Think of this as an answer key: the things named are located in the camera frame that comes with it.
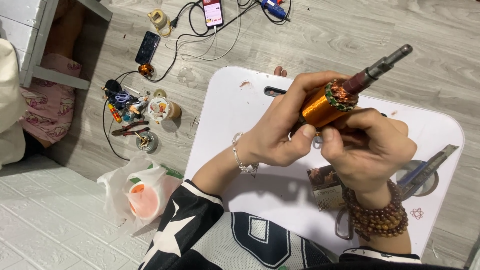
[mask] hand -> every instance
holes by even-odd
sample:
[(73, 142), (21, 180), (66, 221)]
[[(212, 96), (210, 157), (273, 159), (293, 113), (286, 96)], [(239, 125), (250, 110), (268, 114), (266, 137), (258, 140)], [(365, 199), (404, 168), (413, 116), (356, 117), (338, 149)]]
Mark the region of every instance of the hand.
[(324, 127), (322, 135), (322, 156), (357, 197), (385, 188), (386, 181), (417, 151), (404, 122), (372, 108), (349, 112)]
[[(276, 73), (279, 72), (282, 72), (281, 67), (276, 69)], [(259, 122), (239, 139), (239, 159), (244, 164), (261, 162), (286, 167), (307, 155), (315, 128), (304, 125), (291, 140), (288, 138), (290, 129), (299, 118), (307, 93), (340, 78), (348, 76), (333, 71), (299, 74), (287, 93), (275, 97)]]

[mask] blue glue gun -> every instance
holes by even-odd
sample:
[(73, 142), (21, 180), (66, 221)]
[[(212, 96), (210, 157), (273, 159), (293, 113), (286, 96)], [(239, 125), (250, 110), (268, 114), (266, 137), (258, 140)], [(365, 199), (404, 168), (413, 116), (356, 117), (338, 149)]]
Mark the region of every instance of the blue glue gun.
[(277, 1), (278, 0), (263, 0), (262, 7), (267, 9), (270, 14), (280, 20), (286, 19), (287, 21), (290, 21), (290, 18), (287, 17), (287, 13), (280, 7)]

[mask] wooden bead bracelet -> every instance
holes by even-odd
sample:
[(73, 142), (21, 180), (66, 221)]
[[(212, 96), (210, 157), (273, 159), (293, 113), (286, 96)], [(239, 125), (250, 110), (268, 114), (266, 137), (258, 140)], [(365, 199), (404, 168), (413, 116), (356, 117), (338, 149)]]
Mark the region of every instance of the wooden bead bracelet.
[(387, 186), (392, 199), (383, 209), (364, 209), (358, 203), (355, 191), (350, 188), (342, 191), (350, 222), (353, 223), (355, 232), (366, 241), (370, 241), (372, 235), (395, 237), (407, 230), (408, 218), (402, 207), (401, 191), (390, 179)]

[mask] black and white shirt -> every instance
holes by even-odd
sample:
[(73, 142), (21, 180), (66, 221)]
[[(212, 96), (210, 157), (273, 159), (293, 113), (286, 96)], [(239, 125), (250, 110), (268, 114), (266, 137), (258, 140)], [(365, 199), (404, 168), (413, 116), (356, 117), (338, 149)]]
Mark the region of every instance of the black and white shirt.
[[(221, 197), (186, 180), (170, 197), (138, 269), (295, 270), (332, 265), (322, 250), (268, 220), (224, 212)], [(385, 254), (368, 247), (348, 249), (340, 256), (340, 262), (365, 260), (420, 262), (417, 255)]]

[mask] plastic bag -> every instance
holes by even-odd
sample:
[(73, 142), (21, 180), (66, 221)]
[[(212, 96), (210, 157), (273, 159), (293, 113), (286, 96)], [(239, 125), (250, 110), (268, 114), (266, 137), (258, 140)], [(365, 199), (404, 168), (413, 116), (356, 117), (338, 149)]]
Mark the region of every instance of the plastic bag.
[(167, 172), (147, 153), (135, 152), (127, 165), (97, 179), (106, 187), (104, 211), (123, 223), (122, 231), (134, 233), (163, 214), (170, 195), (182, 183)]

